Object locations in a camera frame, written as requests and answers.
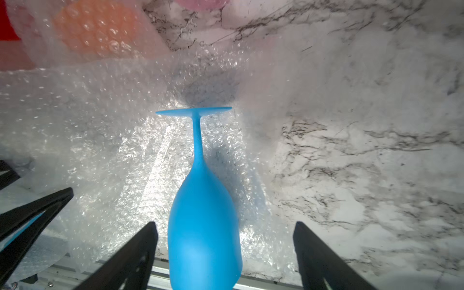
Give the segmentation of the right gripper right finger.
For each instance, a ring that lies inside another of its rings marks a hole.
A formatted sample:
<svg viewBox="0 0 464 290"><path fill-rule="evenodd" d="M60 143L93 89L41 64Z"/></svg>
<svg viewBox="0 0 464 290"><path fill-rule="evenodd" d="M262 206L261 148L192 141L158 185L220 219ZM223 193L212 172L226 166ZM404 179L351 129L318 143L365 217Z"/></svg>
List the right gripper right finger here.
<svg viewBox="0 0 464 290"><path fill-rule="evenodd" d="M296 222L293 243L305 290L374 290L303 222Z"/></svg>

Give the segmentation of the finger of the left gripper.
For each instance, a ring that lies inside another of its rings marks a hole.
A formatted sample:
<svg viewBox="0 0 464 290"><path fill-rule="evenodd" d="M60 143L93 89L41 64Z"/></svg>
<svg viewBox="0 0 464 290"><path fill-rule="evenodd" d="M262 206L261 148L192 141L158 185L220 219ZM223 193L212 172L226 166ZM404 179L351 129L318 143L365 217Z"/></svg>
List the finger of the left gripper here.
<svg viewBox="0 0 464 290"><path fill-rule="evenodd" d="M1 160L0 190L10 186L20 179L20 176L4 161Z"/></svg>
<svg viewBox="0 0 464 290"><path fill-rule="evenodd" d="M73 189L68 187L1 214L1 240L5 240L43 212L36 222L1 251L1 286L7 283L41 233L73 197Z"/></svg>

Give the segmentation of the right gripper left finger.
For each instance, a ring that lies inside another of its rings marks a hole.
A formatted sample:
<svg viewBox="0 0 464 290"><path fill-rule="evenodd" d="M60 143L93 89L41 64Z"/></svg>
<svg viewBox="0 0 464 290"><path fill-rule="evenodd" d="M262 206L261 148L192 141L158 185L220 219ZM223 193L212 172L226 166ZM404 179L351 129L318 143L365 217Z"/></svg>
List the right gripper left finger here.
<svg viewBox="0 0 464 290"><path fill-rule="evenodd" d="M78 290L145 290L155 260L158 232L147 223L110 260L78 285Z"/></svg>

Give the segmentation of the blue wine glass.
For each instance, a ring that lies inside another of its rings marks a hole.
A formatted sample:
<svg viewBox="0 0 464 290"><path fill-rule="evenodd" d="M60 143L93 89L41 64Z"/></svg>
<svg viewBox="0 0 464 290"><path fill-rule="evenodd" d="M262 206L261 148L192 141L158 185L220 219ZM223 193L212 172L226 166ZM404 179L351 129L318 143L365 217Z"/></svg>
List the blue wine glass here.
<svg viewBox="0 0 464 290"><path fill-rule="evenodd" d="M193 123L193 165L174 199L167 233L169 269L181 278L197 275L235 284L242 272L238 214L227 189L205 162L201 136L201 117L228 110L160 112L163 116L189 117Z"/></svg>
<svg viewBox="0 0 464 290"><path fill-rule="evenodd" d="M28 221L24 226L22 226L10 239L1 247L1 251L9 246L16 238L18 238L27 228L29 228L34 222L36 222L41 216L43 212L39 215L35 216L33 219Z"/></svg>

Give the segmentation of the bubble wrap sheet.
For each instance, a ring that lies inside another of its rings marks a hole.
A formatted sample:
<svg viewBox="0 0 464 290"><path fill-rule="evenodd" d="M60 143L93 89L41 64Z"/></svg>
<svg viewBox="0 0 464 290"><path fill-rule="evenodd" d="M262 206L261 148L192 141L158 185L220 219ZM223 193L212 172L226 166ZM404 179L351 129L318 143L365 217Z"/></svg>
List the bubble wrap sheet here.
<svg viewBox="0 0 464 290"><path fill-rule="evenodd" d="M275 50L211 48L1 73L1 159L20 175L7 211L65 187L74 198L11 281L65 253L81 271L110 257L149 221L167 257L174 196L193 161L192 123L175 108L231 106L201 121L205 159L239 216L244 273L299 283L289 225L271 204L269 173L294 59Z"/></svg>

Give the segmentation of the red wine glass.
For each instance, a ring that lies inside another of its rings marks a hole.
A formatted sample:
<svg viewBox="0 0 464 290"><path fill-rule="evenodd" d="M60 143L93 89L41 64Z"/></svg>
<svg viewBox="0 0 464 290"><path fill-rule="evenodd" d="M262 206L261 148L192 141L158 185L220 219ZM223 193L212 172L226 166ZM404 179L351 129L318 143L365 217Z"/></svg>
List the red wine glass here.
<svg viewBox="0 0 464 290"><path fill-rule="evenodd" d="M1 71L32 70L35 64L24 51L7 14L6 2L1 1Z"/></svg>

